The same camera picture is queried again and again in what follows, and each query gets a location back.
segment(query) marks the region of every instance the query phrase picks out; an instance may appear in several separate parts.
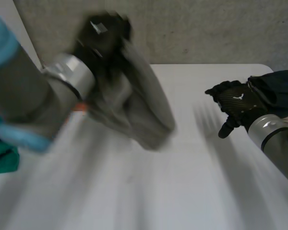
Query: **gray wall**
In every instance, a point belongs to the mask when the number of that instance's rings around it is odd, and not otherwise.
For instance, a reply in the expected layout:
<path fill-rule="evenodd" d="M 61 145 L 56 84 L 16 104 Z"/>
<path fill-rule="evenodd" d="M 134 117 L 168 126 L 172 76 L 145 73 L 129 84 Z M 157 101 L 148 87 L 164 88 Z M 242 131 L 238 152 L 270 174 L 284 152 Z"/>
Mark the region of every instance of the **gray wall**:
<path fill-rule="evenodd" d="M 151 63 L 288 69 L 288 0 L 14 0 L 40 58 L 70 46 L 84 13 L 128 15 Z"/>

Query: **gray fabric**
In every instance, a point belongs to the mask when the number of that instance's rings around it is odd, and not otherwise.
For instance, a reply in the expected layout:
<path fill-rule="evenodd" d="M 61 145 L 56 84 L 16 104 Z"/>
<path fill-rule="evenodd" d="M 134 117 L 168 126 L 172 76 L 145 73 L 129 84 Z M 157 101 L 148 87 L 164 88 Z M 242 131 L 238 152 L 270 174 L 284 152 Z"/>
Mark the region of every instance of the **gray fabric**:
<path fill-rule="evenodd" d="M 86 100 L 93 119 L 156 150 L 174 130 L 168 101 L 150 65 L 125 41 L 109 73 Z"/>

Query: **white tabletop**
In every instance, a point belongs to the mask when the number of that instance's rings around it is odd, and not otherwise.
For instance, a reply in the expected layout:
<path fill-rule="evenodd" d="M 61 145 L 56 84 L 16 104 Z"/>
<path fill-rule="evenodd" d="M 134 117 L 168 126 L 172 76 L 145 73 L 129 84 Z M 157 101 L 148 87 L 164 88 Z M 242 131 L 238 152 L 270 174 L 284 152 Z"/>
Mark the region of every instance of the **white tabletop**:
<path fill-rule="evenodd" d="M 158 152 L 73 114 L 48 154 L 0 175 L 0 230 L 288 230 L 288 181 L 204 91 L 264 65 L 153 65 L 177 131 Z"/>

